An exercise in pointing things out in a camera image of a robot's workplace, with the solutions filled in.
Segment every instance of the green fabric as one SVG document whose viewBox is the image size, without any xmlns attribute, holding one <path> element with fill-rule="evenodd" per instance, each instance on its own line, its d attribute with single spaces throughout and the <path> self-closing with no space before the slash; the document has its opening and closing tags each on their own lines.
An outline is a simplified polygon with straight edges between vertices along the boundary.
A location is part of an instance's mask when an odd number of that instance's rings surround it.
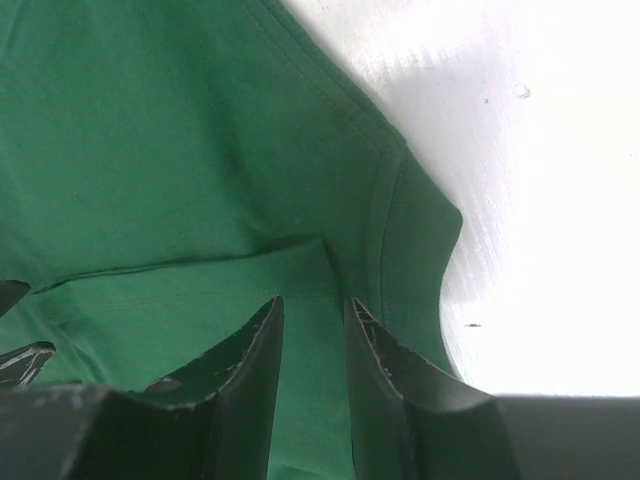
<svg viewBox="0 0 640 480">
<path fill-rule="evenodd" d="M 353 478 L 342 299 L 449 369 L 458 211 L 275 0 L 0 0 L 0 351 L 140 389 L 283 295 L 269 478 Z"/>
</svg>

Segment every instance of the green cloth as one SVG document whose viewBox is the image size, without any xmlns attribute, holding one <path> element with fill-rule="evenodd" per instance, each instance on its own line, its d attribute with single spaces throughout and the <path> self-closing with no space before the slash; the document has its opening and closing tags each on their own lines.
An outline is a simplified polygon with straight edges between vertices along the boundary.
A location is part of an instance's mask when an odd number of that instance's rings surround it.
<svg viewBox="0 0 640 480">
<path fill-rule="evenodd" d="M 342 300 L 445 370 L 458 211 L 276 0 L 0 0 L 0 352 L 142 389 L 275 295 L 269 478 L 353 478 Z"/>
</svg>

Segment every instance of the white tabletop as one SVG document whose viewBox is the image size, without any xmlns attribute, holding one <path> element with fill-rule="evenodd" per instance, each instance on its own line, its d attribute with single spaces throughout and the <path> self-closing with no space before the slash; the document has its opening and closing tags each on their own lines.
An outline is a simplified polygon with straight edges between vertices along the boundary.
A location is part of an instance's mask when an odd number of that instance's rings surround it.
<svg viewBox="0 0 640 480">
<path fill-rule="evenodd" d="M 441 298 L 460 376 L 640 394 L 634 2 L 285 3 L 464 214 Z"/>
</svg>

